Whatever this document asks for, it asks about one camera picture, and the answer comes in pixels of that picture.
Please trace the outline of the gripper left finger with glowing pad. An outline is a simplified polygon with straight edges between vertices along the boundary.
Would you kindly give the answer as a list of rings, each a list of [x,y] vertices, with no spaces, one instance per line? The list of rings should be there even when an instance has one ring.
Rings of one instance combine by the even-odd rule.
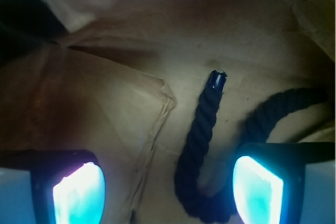
[[[93,152],[1,151],[1,223],[100,223],[105,200]]]

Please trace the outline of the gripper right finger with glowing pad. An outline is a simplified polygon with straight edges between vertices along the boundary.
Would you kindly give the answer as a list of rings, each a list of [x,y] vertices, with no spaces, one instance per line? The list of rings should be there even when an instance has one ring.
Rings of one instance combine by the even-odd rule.
[[[335,144],[246,144],[233,195],[243,223],[335,223]]]

